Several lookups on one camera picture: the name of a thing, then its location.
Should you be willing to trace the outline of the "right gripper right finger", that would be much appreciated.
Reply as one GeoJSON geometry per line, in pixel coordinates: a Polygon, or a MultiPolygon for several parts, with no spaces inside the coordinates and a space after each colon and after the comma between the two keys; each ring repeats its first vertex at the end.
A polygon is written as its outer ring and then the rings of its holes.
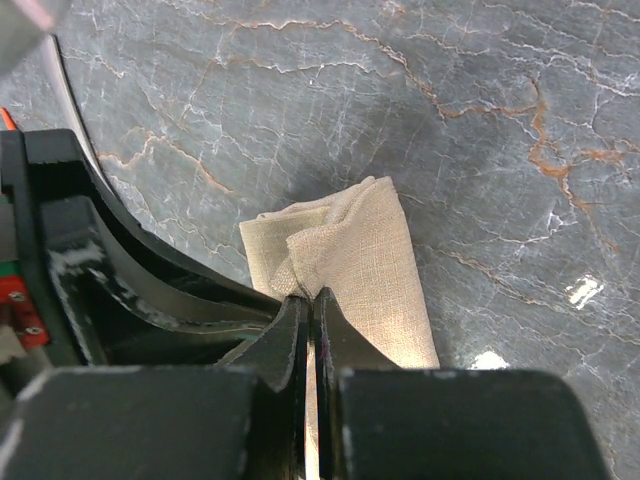
{"type": "Polygon", "coordinates": [[[319,474],[334,473],[333,422],[337,419],[336,393],[341,370],[398,370],[399,365],[371,344],[345,318],[334,292],[324,287],[313,305],[311,339],[315,348],[319,474]]]}

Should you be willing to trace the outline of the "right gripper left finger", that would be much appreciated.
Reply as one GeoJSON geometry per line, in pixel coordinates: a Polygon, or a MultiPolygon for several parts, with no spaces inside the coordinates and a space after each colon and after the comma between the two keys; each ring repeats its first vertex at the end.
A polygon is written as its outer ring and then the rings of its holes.
{"type": "Polygon", "coordinates": [[[310,304],[288,297],[257,339],[217,363],[259,378],[252,399],[245,479],[305,477],[305,406],[310,304]]]}

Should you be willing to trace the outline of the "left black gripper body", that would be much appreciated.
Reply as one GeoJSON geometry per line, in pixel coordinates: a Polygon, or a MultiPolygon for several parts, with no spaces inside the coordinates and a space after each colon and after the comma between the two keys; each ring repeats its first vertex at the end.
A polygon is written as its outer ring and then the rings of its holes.
{"type": "Polygon", "coordinates": [[[86,224],[89,211],[74,198],[87,196],[92,185],[70,130],[1,133],[1,190],[13,208],[19,276],[56,365],[106,362],[93,324],[83,311],[73,310],[70,295],[50,271],[47,250],[47,239],[55,232],[86,224]]]}

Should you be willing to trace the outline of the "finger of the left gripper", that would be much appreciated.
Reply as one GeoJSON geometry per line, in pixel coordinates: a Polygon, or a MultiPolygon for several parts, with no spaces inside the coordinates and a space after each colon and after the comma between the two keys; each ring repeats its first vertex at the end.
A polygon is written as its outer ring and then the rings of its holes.
{"type": "Polygon", "coordinates": [[[105,185],[81,148],[98,229],[117,275],[140,299],[180,320],[270,320],[280,302],[231,280],[144,230],[105,185]]]}
{"type": "Polygon", "coordinates": [[[134,295],[111,271],[90,267],[84,301],[105,361],[112,365],[206,365],[258,339],[263,322],[182,322],[134,295]]]}

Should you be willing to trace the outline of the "beige cloth napkin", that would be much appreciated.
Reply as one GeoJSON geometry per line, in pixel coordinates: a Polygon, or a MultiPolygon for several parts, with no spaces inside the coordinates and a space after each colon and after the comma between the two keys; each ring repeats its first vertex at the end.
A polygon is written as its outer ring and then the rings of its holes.
{"type": "Polygon", "coordinates": [[[347,321],[405,368],[439,368],[409,228],[390,178],[240,225],[254,288],[282,300],[328,287],[347,321]]]}

